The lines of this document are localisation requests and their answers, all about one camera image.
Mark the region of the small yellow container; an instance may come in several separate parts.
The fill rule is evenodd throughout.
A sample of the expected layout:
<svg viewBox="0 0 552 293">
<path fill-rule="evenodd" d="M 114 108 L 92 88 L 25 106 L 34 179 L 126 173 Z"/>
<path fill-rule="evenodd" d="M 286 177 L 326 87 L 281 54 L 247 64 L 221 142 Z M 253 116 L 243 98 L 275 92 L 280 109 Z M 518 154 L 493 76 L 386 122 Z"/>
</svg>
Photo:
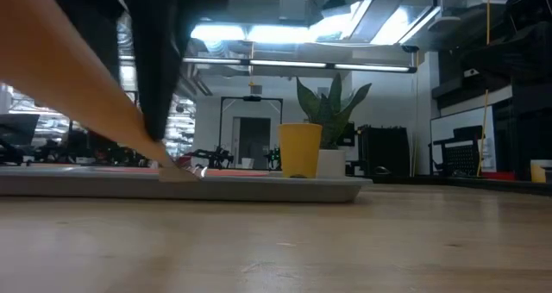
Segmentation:
<svg viewBox="0 0 552 293">
<path fill-rule="evenodd" d="M 547 170 L 552 170 L 552 159 L 532 159 L 530 161 L 530 179 L 532 183 L 547 182 Z"/>
</svg>

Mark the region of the pink round plate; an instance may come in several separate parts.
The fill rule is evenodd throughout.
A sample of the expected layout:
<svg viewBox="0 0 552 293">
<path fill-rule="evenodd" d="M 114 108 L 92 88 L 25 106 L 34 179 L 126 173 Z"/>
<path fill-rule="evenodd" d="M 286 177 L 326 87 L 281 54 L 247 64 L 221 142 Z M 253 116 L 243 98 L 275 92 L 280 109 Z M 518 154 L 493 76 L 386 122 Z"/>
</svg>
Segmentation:
<svg viewBox="0 0 552 293">
<path fill-rule="evenodd" d="M 118 173 L 142 173 L 142 174 L 158 174 L 157 168 L 139 168 L 139 167 L 95 167 L 96 171 L 108 171 Z M 269 174 L 268 171 L 254 170 L 232 170 L 232 169 L 208 169 L 207 176 L 225 176 L 225 177 L 263 177 Z"/>
</svg>

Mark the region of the grey rectangular tray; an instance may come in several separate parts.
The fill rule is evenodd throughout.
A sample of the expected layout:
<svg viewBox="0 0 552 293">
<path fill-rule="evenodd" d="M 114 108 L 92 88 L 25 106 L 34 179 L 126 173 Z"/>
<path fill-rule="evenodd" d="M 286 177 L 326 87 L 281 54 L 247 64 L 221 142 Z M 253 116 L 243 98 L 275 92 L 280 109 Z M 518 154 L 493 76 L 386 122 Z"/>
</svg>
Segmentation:
<svg viewBox="0 0 552 293">
<path fill-rule="evenodd" d="M 96 171 L 95 167 L 0 167 L 0 196 L 102 197 L 205 201 L 348 203 L 373 181 L 367 178 L 207 176 L 168 180 L 158 174 Z"/>
</svg>

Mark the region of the fork with peach handle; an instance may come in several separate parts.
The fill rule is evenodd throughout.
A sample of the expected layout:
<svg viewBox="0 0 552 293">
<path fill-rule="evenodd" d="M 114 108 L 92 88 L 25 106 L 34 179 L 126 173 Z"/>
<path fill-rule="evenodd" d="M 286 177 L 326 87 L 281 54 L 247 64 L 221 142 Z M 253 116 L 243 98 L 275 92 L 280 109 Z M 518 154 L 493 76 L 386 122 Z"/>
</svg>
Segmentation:
<svg viewBox="0 0 552 293">
<path fill-rule="evenodd" d="M 203 177 L 147 133 L 143 114 L 54 0 L 0 0 L 0 82 L 158 162 L 163 181 Z"/>
</svg>

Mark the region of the long ceiling light bar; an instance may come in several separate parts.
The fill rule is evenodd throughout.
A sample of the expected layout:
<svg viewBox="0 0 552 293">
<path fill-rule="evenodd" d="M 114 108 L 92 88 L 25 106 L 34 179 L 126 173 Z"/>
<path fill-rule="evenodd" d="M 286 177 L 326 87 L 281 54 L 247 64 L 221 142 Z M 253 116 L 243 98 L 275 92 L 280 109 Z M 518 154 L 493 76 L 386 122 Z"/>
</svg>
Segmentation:
<svg viewBox="0 0 552 293">
<path fill-rule="evenodd" d="M 415 73 L 416 67 L 393 65 L 359 65 L 324 62 L 284 61 L 268 59 L 213 59 L 184 57 L 184 63 L 201 65 L 244 65 L 244 66 L 277 66 L 291 68 L 308 68 L 324 70 L 348 70 L 358 72 L 391 72 L 391 73 Z"/>
</svg>

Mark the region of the red flat object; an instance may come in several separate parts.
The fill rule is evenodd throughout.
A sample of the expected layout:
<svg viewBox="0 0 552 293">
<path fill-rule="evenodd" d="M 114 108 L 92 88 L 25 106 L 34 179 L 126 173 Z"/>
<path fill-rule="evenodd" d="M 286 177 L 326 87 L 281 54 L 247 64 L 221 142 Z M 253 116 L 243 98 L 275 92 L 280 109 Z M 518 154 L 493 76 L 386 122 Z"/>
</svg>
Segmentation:
<svg viewBox="0 0 552 293">
<path fill-rule="evenodd" d="M 481 173 L 483 178 L 502 181 L 515 181 L 516 176 L 513 171 L 483 171 Z"/>
</svg>

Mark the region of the black monitor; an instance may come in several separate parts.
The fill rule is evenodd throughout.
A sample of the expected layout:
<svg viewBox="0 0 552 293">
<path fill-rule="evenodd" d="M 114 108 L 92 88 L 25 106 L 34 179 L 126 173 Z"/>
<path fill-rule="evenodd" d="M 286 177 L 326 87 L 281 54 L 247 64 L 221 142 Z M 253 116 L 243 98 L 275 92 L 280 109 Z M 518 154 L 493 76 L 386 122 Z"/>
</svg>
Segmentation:
<svg viewBox="0 0 552 293">
<path fill-rule="evenodd" d="M 13 146 L 29 146 L 39 117 L 33 114 L 1 114 L 0 140 Z"/>
</svg>

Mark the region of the whiteboard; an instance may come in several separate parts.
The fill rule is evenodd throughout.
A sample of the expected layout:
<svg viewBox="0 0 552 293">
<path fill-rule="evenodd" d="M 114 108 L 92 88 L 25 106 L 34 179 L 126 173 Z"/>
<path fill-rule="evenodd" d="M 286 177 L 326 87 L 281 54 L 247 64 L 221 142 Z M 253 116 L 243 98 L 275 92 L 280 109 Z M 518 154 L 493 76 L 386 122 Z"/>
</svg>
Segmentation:
<svg viewBox="0 0 552 293">
<path fill-rule="evenodd" d="M 430 122 L 431 142 L 444 140 L 453 137 L 454 128 L 463 128 L 470 126 L 483 127 L 483 134 L 480 143 L 480 175 L 483 171 L 497 171 L 497 157 L 495 147 L 495 135 L 493 125 L 492 107 L 480 107 L 470 109 L 464 112 L 455 113 L 452 115 L 442 116 Z M 437 163 L 442 162 L 441 150 L 438 146 L 434 146 L 434 160 Z"/>
</svg>

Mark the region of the yellow cup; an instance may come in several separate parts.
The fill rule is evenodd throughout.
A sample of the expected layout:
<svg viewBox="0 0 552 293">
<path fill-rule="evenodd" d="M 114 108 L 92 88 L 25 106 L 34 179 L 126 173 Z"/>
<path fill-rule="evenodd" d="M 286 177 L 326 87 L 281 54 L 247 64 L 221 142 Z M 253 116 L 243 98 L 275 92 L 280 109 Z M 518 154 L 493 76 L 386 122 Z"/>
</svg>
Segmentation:
<svg viewBox="0 0 552 293">
<path fill-rule="evenodd" d="M 279 125 L 281 169 L 285 178 L 314 178 L 323 127 L 313 123 Z"/>
</svg>

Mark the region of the snake plant in white pot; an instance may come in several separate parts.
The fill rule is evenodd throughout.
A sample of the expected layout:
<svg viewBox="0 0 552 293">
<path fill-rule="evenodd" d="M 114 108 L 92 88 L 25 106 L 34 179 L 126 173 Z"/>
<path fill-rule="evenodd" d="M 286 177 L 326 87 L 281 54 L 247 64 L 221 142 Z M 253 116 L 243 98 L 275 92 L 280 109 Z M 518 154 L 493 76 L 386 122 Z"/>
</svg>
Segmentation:
<svg viewBox="0 0 552 293">
<path fill-rule="evenodd" d="M 337 73 L 328 94 L 316 95 L 296 78 L 298 103 L 309 123 L 322 127 L 318 152 L 318 178 L 344 178 L 346 155 L 338 148 L 338 141 L 349 123 L 354 109 L 366 98 L 371 83 L 361 86 L 347 100 L 342 99 L 342 76 Z"/>
</svg>

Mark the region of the black perforated chair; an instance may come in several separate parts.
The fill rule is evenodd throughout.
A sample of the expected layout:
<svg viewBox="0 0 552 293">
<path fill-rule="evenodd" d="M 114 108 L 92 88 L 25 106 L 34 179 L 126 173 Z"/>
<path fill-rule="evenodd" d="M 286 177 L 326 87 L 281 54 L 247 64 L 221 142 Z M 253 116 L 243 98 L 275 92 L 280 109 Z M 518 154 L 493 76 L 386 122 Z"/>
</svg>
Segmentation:
<svg viewBox="0 0 552 293">
<path fill-rule="evenodd" d="M 440 177 L 475 177 L 480 164 L 480 143 L 484 138 L 483 127 L 454 128 L 453 137 L 437 140 L 428 145 L 430 150 L 430 174 Z M 434 147 L 439 147 L 442 162 L 434 160 Z"/>
</svg>

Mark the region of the black cabinet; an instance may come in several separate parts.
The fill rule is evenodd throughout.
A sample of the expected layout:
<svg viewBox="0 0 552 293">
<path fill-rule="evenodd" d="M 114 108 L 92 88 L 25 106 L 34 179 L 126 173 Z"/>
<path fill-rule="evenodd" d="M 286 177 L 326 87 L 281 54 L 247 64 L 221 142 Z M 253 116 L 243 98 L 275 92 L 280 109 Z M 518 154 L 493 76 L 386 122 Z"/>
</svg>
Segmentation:
<svg viewBox="0 0 552 293">
<path fill-rule="evenodd" d="M 406 128 L 357 128 L 358 160 L 365 176 L 410 176 L 410 146 Z"/>
</svg>

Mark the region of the black portal frame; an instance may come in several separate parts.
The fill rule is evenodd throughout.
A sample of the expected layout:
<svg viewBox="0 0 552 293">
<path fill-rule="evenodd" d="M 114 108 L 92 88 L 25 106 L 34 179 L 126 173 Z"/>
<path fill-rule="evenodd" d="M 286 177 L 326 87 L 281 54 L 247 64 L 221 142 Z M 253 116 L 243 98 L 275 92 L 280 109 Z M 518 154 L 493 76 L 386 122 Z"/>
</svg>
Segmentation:
<svg viewBox="0 0 552 293">
<path fill-rule="evenodd" d="M 277 127 L 283 121 L 281 98 L 221 97 L 217 145 L 234 157 L 233 168 L 274 170 L 270 155 L 279 145 Z"/>
</svg>

